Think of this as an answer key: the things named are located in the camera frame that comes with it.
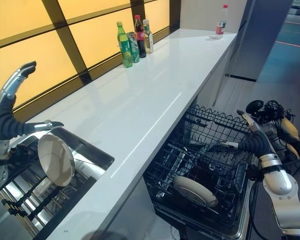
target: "bottle label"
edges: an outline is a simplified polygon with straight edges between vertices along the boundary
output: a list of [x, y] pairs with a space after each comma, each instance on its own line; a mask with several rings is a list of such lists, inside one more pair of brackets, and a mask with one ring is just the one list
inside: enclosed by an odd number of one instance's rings
[[153, 39], [152, 33], [149, 34], [149, 45], [150, 45], [149, 48], [153, 52], [154, 51], [154, 39]]
[[137, 35], [138, 41], [145, 40], [145, 33], [143, 31], [137, 31], [136, 35]]
[[127, 41], [120, 41], [119, 46], [120, 46], [120, 50], [121, 50], [122, 55], [126, 56], [127, 53], [129, 53], [129, 55], [131, 55], [131, 53], [130, 53], [130, 44], [129, 44], [128, 40]]
[[216, 25], [215, 34], [222, 35], [224, 34], [226, 27], [226, 21], [218, 21], [218, 24]]

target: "stainless steel sink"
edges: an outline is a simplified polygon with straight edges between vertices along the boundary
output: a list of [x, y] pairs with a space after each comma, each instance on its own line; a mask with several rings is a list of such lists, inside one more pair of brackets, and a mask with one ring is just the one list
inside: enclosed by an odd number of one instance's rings
[[[33, 189], [45, 173], [39, 163], [37, 145], [44, 134], [56, 135], [69, 146], [75, 174], [69, 185], [52, 185], [38, 197]], [[1, 240], [47, 238], [115, 160], [62, 127], [20, 138], [10, 152], [15, 164], [8, 166], [8, 179], [0, 191]]]

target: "gray robot arm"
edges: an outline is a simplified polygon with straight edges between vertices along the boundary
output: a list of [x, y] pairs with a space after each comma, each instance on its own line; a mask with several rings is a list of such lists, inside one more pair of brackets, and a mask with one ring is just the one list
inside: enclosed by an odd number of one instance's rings
[[279, 228], [288, 239], [300, 237], [298, 183], [288, 174], [260, 126], [245, 112], [237, 111], [247, 122], [252, 135], [242, 142], [222, 142], [230, 148], [254, 153], [260, 161], [263, 186], [269, 194]]
[[51, 122], [47, 120], [44, 122], [24, 123], [15, 119], [13, 106], [16, 102], [16, 92], [28, 75], [35, 70], [35, 61], [21, 66], [11, 75], [0, 90], [0, 187], [8, 177], [6, 165], [9, 159], [9, 142], [12, 138], [63, 126], [61, 122], [56, 121]]

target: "white countertop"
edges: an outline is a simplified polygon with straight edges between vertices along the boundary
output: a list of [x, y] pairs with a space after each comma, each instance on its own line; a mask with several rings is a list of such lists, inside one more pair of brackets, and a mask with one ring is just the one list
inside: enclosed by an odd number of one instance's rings
[[109, 224], [236, 37], [212, 34], [179, 29], [133, 67], [114, 68], [29, 121], [63, 122], [115, 158], [49, 240], [83, 239]]

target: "window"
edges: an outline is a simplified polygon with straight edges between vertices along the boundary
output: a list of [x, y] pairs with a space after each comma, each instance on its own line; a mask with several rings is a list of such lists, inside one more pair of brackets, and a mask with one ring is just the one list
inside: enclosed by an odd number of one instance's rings
[[134, 31], [133, 15], [145, 16], [153, 33], [165, 29], [154, 36], [157, 41], [171, 32], [170, 9], [176, 9], [173, 15], [179, 12], [180, 20], [180, 4], [181, 0], [0, 0], [0, 89], [18, 67], [37, 62], [36, 71], [17, 92], [14, 113], [26, 121], [120, 64], [117, 21], [128, 33]]

